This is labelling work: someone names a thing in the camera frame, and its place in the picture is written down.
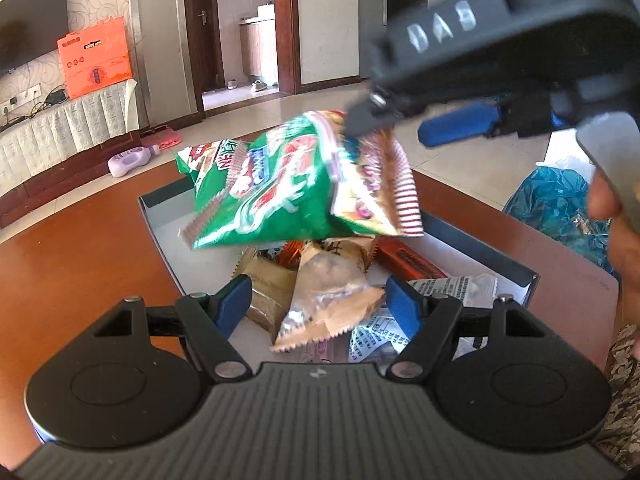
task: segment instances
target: orange box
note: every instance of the orange box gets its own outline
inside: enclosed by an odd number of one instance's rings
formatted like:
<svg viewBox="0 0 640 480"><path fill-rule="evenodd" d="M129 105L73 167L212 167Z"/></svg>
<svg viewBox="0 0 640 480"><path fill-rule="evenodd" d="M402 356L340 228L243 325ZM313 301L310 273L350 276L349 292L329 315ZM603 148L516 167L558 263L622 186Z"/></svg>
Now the orange box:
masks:
<svg viewBox="0 0 640 480"><path fill-rule="evenodd" d="M58 51L72 99L131 78L122 17L67 34L58 40Z"/></svg>

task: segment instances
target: blue plastic bag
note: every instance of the blue plastic bag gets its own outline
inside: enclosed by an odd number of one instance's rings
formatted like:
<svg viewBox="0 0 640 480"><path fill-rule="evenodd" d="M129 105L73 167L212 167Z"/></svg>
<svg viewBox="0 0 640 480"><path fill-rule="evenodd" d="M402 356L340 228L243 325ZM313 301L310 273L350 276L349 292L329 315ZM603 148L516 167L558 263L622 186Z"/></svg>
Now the blue plastic bag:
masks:
<svg viewBox="0 0 640 480"><path fill-rule="evenodd" d="M574 170L537 168L503 211L612 272L607 258L609 225L589 220L589 184Z"/></svg>

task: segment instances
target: white lettering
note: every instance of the white lettering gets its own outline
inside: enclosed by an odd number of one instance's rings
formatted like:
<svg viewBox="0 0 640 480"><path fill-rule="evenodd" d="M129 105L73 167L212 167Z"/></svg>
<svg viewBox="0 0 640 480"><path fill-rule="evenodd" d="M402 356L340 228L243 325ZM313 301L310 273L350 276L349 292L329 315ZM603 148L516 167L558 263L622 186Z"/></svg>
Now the white lettering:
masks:
<svg viewBox="0 0 640 480"><path fill-rule="evenodd" d="M447 25L447 22L445 22L438 13L433 15L433 35L436 37L436 40L438 40L438 43L442 43L442 40L447 36L453 38L453 32L449 28L449 25Z"/></svg>
<svg viewBox="0 0 640 480"><path fill-rule="evenodd" d="M429 38L424 29L417 23L412 23L406 28L409 35L409 42L414 46L414 49L418 52L424 52L429 47Z"/></svg>
<svg viewBox="0 0 640 480"><path fill-rule="evenodd" d="M460 25L462 25L462 30L473 30L476 28L478 22L476 22L476 16L474 15L468 1L462 0L456 3L456 12L458 13L458 19L460 20Z"/></svg>

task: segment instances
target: shoe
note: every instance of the shoe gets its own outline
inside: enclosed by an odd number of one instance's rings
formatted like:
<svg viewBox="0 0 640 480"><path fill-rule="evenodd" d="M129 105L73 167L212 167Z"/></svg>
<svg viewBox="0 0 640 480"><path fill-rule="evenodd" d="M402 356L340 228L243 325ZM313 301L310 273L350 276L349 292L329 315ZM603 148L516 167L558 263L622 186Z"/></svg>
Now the shoe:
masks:
<svg viewBox="0 0 640 480"><path fill-rule="evenodd" d="M254 81L254 84L251 85L251 92L259 92L260 90L264 90L267 88L267 83L263 83L259 79Z"/></svg>

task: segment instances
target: black television screen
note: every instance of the black television screen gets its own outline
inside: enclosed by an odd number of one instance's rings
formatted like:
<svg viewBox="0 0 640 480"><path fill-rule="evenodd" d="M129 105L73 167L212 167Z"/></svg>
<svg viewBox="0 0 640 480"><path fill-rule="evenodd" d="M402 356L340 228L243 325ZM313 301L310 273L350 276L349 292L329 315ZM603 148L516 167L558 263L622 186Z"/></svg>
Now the black television screen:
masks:
<svg viewBox="0 0 640 480"><path fill-rule="evenodd" d="M1 0L0 75L56 50L68 32L66 0Z"/></svg>

